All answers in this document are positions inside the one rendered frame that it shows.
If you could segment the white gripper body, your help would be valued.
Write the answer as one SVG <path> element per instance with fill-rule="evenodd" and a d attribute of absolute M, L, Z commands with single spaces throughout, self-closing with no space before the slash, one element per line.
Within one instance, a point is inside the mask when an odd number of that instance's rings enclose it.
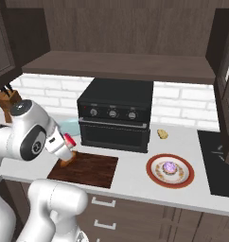
<path fill-rule="evenodd" d="M 69 161 L 73 157 L 73 152 L 66 145 L 66 143 L 63 143 L 60 147 L 58 147 L 54 151 L 54 154 L 63 161 Z"/>

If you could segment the brown croissant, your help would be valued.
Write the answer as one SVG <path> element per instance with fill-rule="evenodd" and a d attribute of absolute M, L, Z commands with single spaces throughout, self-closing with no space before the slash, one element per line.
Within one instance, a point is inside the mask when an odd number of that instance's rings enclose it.
<path fill-rule="evenodd" d="M 61 163 L 60 163 L 61 167 L 66 167 L 66 166 L 70 165 L 71 163 L 73 163 L 77 159 L 77 152 L 72 151 L 72 154 L 73 154 L 72 158 L 69 159 L 68 161 L 61 160 Z"/>

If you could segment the dark wooden cutting board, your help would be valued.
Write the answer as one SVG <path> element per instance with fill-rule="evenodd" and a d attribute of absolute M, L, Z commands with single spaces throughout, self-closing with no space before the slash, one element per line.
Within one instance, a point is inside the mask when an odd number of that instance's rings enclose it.
<path fill-rule="evenodd" d="M 58 160 L 47 177 L 62 182 L 110 188 L 117 161 L 117 157 L 78 152 L 68 166 L 61 166 L 62 161 Z"/>

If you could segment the dark brown cabinet door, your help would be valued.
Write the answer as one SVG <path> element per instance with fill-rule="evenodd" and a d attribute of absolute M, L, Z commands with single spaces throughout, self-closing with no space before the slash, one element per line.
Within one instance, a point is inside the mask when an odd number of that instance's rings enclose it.
<path fill-rule="evenodd" d="M 216 75 L 214 94 L 223 159 L 229 164 L 229 8 L 216 8 L 205 56 Z"/>
<path fill-rule="evenodd" d="M 44 0 L 0 0 L 0 89 L 49 50 Z"/>

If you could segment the light blue plate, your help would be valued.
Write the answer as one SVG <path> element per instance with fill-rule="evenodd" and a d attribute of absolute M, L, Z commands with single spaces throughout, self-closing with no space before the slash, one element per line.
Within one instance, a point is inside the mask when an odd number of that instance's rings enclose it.
<path fill-rule="evenodd" d="M 68 133 L 71 136 L 80 134 L 79 120 L 77 118 L 70 118 L 59 123 L 62 133 Z"/>

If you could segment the black toaster oven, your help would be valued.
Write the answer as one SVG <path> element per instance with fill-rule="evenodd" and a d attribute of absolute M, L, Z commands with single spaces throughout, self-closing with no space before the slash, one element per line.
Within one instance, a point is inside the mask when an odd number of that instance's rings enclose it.
<path fill-rule="evenodd" d="M 94 78 L 77 100 L 81 144 L 148 152 L 153 82 Z"/>

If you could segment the wooden knife block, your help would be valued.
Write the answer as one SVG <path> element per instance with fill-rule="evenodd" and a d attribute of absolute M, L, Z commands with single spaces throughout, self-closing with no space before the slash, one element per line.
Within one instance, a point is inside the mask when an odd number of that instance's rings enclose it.
<path fill-rule="evenodd" d="M 0 90 L 0 108 L 4 112 L 5 121 L 7 123 L 11 123 L 11 116 L 10 116 L 10 108 L 21 101 L 22 98 L 20 97 L 19 93 L 16 90 L 13 90 L 10 84 L 7 84 Z"/>

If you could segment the brown drawer front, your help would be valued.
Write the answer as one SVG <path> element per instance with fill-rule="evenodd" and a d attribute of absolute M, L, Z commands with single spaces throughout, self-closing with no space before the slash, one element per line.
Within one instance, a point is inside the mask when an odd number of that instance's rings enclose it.
<path fill-rule="evenodd" d="M 115 200 L 115 207 L 105 207 L 92 204 L 92 197 L 97 197 L 98 200 L 111 202 Z M 141 201 L 133 201 L 129 199 L 118 199 L 113 197 L 89 194 L 91 208 L 97 213 L 98 218 L 107 218 L 115 221 L 117 218 L 123 220 L 138 220 L 168 223 L 173 222 L 176 209 L 164 205 L 151 204 Z"/>
<path fill-rule="evenodd" d="M 116 223 L 116 229 L 107 230 L 94 226 L 95 219 L 102 224 Z M 80 227 L 90 242 L 168 242 L 170 226 L 158 222 L 139 222 L 117 218 L 111 221 L 96 216 L 79 216 Z"/>

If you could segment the red rimmed white plate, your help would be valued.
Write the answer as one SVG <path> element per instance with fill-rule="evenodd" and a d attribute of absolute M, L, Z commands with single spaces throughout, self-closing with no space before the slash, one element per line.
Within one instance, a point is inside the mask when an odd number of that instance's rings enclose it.
<path fill-rule="evenodd" d="M 173 175 L 168 175 L 163 171 L 165 162 L 174 162 L 178 170 Z M 191 164 L 182 157 L 174 154 L 158 154 L 151 157 L 146 165 L 147 174 L 157 184 L 166 188 L 179 189 L 190 185 L 195 177 L 195 172 Z"/>

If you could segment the purple frosted cupcake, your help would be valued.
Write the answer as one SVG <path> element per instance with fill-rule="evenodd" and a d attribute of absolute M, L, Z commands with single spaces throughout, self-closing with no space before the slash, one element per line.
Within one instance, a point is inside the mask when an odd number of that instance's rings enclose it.
<path fill-rule="evenodd" d="M 178 167 L 174 162 L 165 162 L 163 164 L 163 171 L 168 175 L 173 175 L 177 172 Z"/>

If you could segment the black hob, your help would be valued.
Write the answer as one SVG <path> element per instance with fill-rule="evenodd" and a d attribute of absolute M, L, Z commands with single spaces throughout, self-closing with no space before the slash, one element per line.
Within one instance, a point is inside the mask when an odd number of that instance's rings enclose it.
<path fill-rule="evenodd" d="M 229 164 L 224 161 L 220 133 L 198 130 L 198 136 L 210 193 L 229 198 Z"/>

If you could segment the brown base cupboard door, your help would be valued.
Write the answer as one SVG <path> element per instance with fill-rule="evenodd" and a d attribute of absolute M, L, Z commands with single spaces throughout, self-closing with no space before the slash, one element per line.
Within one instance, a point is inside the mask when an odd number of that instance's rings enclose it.
<path fill-rule="evenodd" d="M 229 242 L 229 216 L 177 209 L 168 242 Z"/>

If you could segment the dark brown wall cabinet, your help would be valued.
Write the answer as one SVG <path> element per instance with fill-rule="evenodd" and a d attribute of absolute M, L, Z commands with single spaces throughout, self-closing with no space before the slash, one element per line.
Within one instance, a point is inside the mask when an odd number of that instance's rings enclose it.
<path fill-rule="evenodd" d="M 6 0 L 24 72 L 211 84 L 229 0 Z"/>

